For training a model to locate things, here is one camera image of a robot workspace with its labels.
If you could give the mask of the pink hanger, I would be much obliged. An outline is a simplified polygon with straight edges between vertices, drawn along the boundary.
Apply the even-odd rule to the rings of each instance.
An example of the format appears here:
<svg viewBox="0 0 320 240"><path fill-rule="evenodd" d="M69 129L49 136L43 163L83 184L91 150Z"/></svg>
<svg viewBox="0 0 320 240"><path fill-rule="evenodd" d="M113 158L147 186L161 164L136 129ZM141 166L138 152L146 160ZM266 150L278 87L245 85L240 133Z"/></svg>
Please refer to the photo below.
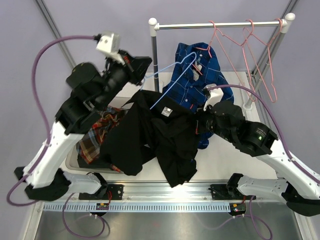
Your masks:
<svg viewBox="0 0 320 240"><path fill-rule="evenodd" d="M254 27L255 26L254 26L254 22L251 19L246 19L246 21L248 23L250 23L251 30L249 30L247 27L244 27L242 29L244 41L241 44L241 47L242 47L242 55L243 55L244 63L245 63L245 66L246 66L246 70L248 71L248 74L249 74L249 80L248 80L248 83L250 85L249 89L252 90L255 93L255 87L253 85L252 70L249 69L249 65L248 65L248 61L247 61L247 55L246 55L247 51L245 50L245 48L248 49L248 52L250 52L251 58L252 58L252 60L253 60L253 62L255 64L255 66L257 66L256 58L255 58L253 50L252 50L252 48L250 47L250 44L249 44L249 39L251 38L251 36L254 36Z"/></svg>
<svg viewBox="0 0 320 240"><path fill-rule="evenodd" d="M209 23L211 24L210 26L213 27L213 34L212 34L212 37L209 41L209 43L207 44L207 47L206 48L203 48L203 47L195 47L195 49L197 50L201 50L201 51L206 51L208 52L208 55L210 58L212 58L212 54L211 54L211 48L212 48L212 43L214 41L214 39L217 40L217 42L219 43L219 46L220 48L222 49L225 57L227 58L232 70L235 72L235 74L238 76L238 72L235 68L235 66L233 65L231 59L229 58L229 55L227 54L222 42L220 41L219 39L219 36L217 35L217 33L220 33L220 35L224 38L227 38L229 41L231 41L232 43L234 43L235 45L241 47L242 49L242 55L243 55L243 59L244 59L244 63L245 63L245 66L247 67L248 64L247 64L247 60L246 60L246 54L245 54L245 45L247 43L247 38L244 38L243 42L242 43L238 43L236 42L235 40L233 40L232 38L230 38L228 35L225 35L219 28L217 28L217 25L212 21L210 20Z"/></svg>
<svg viewBox="0 0 320 240"><path fill-rule="evenodd" d="M278 100L276 87L274 85L273 59L277 51L279 35L282 34L282 29L286 26L285 21L283 19L277 18L277 20L279 21L279 24L276 26L268 42L264 43L264 52L262 53L262 56L259 58L257 66L255 66L253 70L253 76L256 80L254 85L255 92L257 93L260 90L260 88L264 86L267 95L272 103L276 103ZM271 91L269 90L265 80L268 72L270 73L271 77L270 86L273 91L273 95L271 94Z"/></svg>

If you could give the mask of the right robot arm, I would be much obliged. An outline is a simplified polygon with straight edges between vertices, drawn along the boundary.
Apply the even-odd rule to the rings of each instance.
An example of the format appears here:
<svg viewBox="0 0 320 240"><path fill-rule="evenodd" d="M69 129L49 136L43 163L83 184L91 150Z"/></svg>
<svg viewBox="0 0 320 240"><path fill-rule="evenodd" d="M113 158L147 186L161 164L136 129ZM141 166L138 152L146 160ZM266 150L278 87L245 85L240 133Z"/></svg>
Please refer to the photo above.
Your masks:
<svg viewBox="0 0 320 240"><path fill-rule="evenodd" d="M285 149L284 141L261 122L247 120L230 101L208 105L196 113L199 133L211 132L237 150L273 168L276 179L233 173L226 184L229 197L256 196L275 200L305 217L320 213L320 176Z"/></svg>

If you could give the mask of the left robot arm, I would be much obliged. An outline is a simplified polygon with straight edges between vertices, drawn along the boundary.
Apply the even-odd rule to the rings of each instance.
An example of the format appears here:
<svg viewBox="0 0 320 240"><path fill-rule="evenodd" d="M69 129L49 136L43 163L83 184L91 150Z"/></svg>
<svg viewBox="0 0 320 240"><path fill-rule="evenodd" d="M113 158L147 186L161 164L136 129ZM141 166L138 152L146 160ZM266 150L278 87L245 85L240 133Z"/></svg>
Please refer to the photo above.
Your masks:
<svg viewBox="0 0 320 240"><path fill-rule="evenodd" d="M103 74L93 63L83 62L66 79L72 91L55 114L47 139L30 164L14 171L27 184L24 191L30 200L52 202L69 193L88 194L100 200L107 195L108 183L101 174L75 174L63 171L60 166L100 119L99 112L127 83L141 85L152 63L149 56L131 56L125 50L119 50L116 56L119 60L106 57L107 69Z"/></svg>

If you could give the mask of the blue shirt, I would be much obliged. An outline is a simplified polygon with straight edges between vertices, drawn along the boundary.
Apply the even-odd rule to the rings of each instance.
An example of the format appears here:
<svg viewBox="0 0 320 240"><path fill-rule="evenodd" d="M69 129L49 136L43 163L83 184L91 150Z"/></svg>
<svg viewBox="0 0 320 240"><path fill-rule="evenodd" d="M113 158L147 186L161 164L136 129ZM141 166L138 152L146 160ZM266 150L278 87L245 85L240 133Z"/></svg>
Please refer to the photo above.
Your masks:
<svg viewBox="0 0 320 240"><path fill-rule="evenodd" d="M203 107L206 97L203 94L205 86L210 84L227 85L228 82L221 72L217 55L210 49L212 58L207 51L195 49L206 48L204 42L187 45L179 43L175 52L175 62L170 82L162 91L184 108L195 113Z"/></svg>

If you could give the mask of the black shirt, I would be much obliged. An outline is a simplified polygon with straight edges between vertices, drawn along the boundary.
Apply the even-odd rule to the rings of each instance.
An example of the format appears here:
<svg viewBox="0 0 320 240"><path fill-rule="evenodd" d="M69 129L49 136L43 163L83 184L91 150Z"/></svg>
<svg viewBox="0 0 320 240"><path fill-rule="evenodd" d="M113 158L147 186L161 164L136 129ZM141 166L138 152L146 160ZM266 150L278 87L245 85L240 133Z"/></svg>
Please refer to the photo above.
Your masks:
<svg viewBox="0 0 320 240"><path fill-rule="evenodd" d="M98 159L136 176L157 158L172 188L190 181L197 172L195 114L155 91L139 90L128 103L130 109L107 133Z"/></svg>

